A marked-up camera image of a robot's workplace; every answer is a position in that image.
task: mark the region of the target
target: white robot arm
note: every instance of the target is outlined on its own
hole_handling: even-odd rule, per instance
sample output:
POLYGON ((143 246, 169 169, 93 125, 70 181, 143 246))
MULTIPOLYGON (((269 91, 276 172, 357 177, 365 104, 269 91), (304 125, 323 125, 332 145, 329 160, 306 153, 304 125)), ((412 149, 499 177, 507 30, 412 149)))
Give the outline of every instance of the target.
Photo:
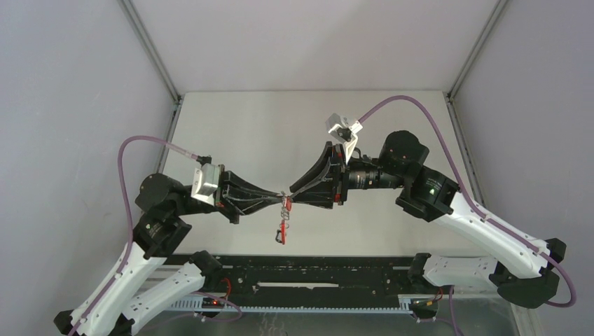
POLYGON ((107 274, 97 290, 73 311, 62 311, 54 322, 62 334, 80 336, 136 335, 153 317, 174 302, 200 290, 207 274, 220 267, 206 251, 195 253, 176 273, 144 293, 134 295, 140 286, 161 266, 166 258, 144 258, 145 251, 134 243, 127 265, 116 273, 117 264, 107 274), (204 265, 204 272, 198 265, 204 265), (89 304, 98 296, 100 289, 115 279, 109 290, 92 308, 86 318, 81 318, 89 304))
MULTIPOLYGON (((359 122, 339 115, 332 115, 326 127, 329 134, 348 146, 356 143, 354 133, 362 128, 359 122)), ((391 133, 378 158, 361 153, 359 158, 353 158, 343 151, 346 148, 334 145, 312 168, 316 170, 324 163, 340 167, 334 171, 317 169, 325 181, 330 180, 326 189, 329 200, 342 205, 349 189, 403 188, 396 204, 405 212, 453 230, 491 255, 447 258, 420 253, 409 272, 411 276, 422 277, 440 287, 496 288, 506 300, 527 308, 536 308, 556 294, 559 276, 551 270, 565 256, 565 243, 559 239, 544 241, 532 237, 464 195, 456 182, 423 165, 429 149, 416 136, 407 131, 391 133)), ((295 190, 293 200, 311 201, 307 191, 312 182, 296 184, 299 190, 295 190)), ((319 184, 314 188, 317 194, 323 190, 319 184)))

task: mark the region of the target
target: red object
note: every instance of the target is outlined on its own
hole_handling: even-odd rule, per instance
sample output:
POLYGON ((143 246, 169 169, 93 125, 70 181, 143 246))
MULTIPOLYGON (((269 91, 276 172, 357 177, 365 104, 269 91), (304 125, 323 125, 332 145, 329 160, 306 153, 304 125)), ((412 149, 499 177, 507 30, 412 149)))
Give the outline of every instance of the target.
POLYGON ((229 295, 231 294, 231 281, 229 281, 227 278, 222 278, 221 282, 227 283, 227 294, 224 296, 224 298, 228 299, 229 295))
POLYGON ((280 222, 280 240, 284 245, 286 242, 286 224, 284 223, 284 220, 280 222))
POLYGON ((437 295, 435 295, 435 298, 433 300, 439 301, 441 299, 443 299, 443 288, 442 287, 439 288, 439 292, 437 292, 437 295))

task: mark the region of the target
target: gray wall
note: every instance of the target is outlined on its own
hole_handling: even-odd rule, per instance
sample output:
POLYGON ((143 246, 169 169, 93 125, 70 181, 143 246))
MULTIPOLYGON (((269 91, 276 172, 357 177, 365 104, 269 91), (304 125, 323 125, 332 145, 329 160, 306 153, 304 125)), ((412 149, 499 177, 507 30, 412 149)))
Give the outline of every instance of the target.
MULTIPOLYGON (((0 335, 58 335, 125 241, 119 144, 172 102, 116 1, 2 1, 0 46, 0 335)), ((131 196, 159 150, 130 146, 131 196)))
MULTIPOLYGON (((489 207, 568 245, 579 296, 547 335, 590 335, 594 292, 594 2, 512 1, 456 98, 489 207)), ((556 300, 567 299, 565 284, 556 300)))

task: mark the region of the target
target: white cable tray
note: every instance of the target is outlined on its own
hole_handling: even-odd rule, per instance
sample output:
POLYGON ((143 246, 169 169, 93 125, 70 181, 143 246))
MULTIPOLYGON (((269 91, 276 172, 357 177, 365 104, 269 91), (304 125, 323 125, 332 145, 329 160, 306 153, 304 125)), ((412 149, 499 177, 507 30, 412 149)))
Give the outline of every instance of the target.
MULTIPOLYGON (((234 312, 233 307, 202 308, 202 296, 189 295, 176 301, 169 312, 234 312)), ((342 313, 342 314, 411 314, 410 299, 400 299, 400 307, 391 308, 318 308, 318 307, 240 307, 244 313, 342 313)))

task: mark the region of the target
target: white bracket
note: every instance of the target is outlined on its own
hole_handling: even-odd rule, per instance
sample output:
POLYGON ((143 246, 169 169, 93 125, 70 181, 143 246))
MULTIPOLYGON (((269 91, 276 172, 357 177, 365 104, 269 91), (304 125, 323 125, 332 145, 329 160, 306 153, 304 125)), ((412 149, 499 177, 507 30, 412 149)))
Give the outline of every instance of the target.
POLYGON ((169 278, 148 291, 134 296, 122 311, 127 319, 133 319, 132 335, 136 335, 153 317, 171 307, 177 300, 204 286, 205 278, 196 265, 186 262, 169 278))
POLYGON ((493 257, 448 258, 432 255, 425 262, 423 277, 433 286, 456 285, 477 290, 494 290, 489 280, 495 272, 497 259, 493 257))
POLYGON ((205 163, 194 171, 191 197, 201 202, 214 205, 214 192, 219 187, 221 167, 205 163))
POLYGON ((333 113, 326 120, 326 129, 331 136, 343 144, 345 147, 345 162, 349 163, 354 148, 357 145, 357 140, 359 140, 357 132, 363 129, 363 125, 358 120, 351 121, 347 117, 333 113))

